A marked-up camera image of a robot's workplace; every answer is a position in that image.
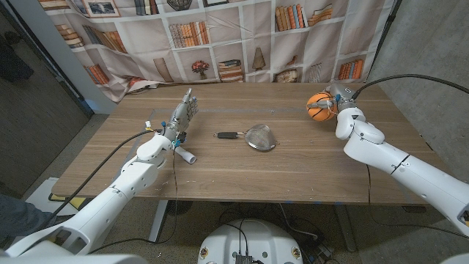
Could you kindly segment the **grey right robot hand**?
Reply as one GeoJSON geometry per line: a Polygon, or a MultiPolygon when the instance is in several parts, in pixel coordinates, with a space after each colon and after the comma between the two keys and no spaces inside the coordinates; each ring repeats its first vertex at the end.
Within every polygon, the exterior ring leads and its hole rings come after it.
{"type": "Polygon", "coordinates": [[[308,109],[327,109],[338,114],[345,109],[357,107],[355,99],[352,98],[354,94],[355,90],[349,87],[342,84],[331,84],[317,93],[319,99],[313,99],[311,103],[306,104],[306,107],[308,109]]]}

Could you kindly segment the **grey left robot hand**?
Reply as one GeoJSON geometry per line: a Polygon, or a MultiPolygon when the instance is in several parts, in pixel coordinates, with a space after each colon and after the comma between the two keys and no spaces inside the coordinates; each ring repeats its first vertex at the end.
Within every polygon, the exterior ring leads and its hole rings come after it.
{"type": "Polygon", "coordinates": [[[182,142],[182,139],[186,135],[185,131],[190,125],[190,121],[198,111],[197,106],[197,99],[192,96],[192,89],[189,88],[183,96],[182,102],[173,111],[161,135],[165,136],[170,141],[179,139],[182,142]]]}

